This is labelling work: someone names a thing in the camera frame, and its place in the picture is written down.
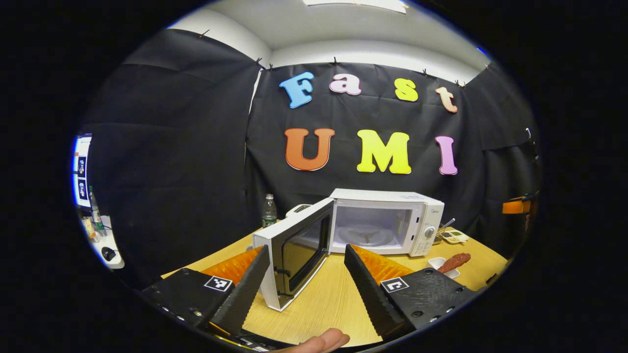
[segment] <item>hand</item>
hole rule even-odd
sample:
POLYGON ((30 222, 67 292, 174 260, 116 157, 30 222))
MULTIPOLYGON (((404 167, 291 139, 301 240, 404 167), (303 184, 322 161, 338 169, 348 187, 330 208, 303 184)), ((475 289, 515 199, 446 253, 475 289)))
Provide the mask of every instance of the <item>hand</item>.
POLYGON ((349 335, 339 329, 329 329, 318 337, 312 337, 299 345, 272 350, 272 353, 329 353, 349 342, 349 335))

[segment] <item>colorful foam letter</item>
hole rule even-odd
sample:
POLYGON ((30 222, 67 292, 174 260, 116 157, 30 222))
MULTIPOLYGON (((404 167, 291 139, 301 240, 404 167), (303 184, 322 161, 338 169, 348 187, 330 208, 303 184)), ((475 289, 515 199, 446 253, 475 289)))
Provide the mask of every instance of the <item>colorful foam letter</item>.
POLYGON ((388 144, 379 138, 373 130, 360 130, 357 135, 362 139, 362 162, 357 165, 359 171, 367 173, 375 171, 373 157, 380 171, 385 171, 392 158, 391 173, 410 174, 412 168, 408 165, 408 140, 410 137, 404 133, 393 133, 388 144))
POLYGON ((414 102, 419 99, 419 93, 416 93, 414 90, 416 85, 412 82, 412 80, 396 79, 394 81, 394 86, 397 87, 397 89, 394 90, 397 98, 407 100, 409 102, 414 102))
POLYGON ((453 94, 447 92, 446 88, 439 87, 436 89, 436 93, 440 94, 440 100, 443 102, 443 107, 445 107, 447 111, 452 113, 458 111, 458 107, 452 104, 453 94))
POLYGON ((458 168, 453 164, 453 139, 449 136, 437 136, 435 140, 440 146, 441 165, 438 171, 442 175, 456 175, 458 168))
POLYGON ((333 76, 334 81, 329 84, 329 89, 338 93, 348 93, 358 95, 362 93, 360 89, 360 79, 349 73, 339 73, 333 76))
POLYGON ((318 153, 314 159, 303 157, 303 140, 309 134, 306 129, 288 129, 284 135, 288 137, 286 143, 286 162, 297 170, 319 170, 329 160, 329 147, 332 136, 336 132, 332 129, 316 129, 314 135, 318 136, 318 153))
POLYGON ((285 88, 290 96, 290 107, 292 109, 302 106, 312 100, 312 96, 306 95, 303 91, 311 92, 314 89, 310 81, 308 81, 313 78, 314 74, 306 71, 301 75, 294 76, 291 79, 285 80, 279 84, 279 87, 285 88))

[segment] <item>microwave dial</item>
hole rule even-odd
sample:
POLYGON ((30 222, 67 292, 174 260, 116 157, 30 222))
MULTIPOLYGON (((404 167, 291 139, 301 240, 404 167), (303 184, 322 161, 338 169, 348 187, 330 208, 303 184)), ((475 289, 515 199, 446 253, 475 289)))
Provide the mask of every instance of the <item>microwave dial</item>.
POLYGON ((434 234, 434 227, 428 227, 427 229, 425 229, 426 238, 432 237, 433 234, 434 234))

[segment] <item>white bowl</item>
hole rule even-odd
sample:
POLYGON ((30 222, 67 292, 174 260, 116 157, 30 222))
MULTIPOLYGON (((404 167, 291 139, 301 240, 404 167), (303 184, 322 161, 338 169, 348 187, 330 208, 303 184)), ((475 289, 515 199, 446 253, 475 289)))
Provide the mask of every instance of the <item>white bowl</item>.
MULTIPOLYGON (((445 258, 433 258, 433 259, 428 260, 428 264, 430 264, 430 266, 434 269, 439 269, 440 266, 443 266, 445 261, 447 261, 445 258)), ((453 279, 460 276, 460 272, 458 271, 458 269, 453 269, 451 271, 446 272, 445 276, 453 279)))

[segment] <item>computer mouse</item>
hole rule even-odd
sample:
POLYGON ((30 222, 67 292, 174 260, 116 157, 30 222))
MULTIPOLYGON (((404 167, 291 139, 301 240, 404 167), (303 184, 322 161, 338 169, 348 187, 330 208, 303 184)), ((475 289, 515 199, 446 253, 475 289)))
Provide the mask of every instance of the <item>computer mouse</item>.
POLYGON ((105 260, 107 261, 111 261, 111 259, 116 256, 115 250, 111 249, 110 247, 103 246, 100 252, 102 253, 102 257, 105 258, 105 260))

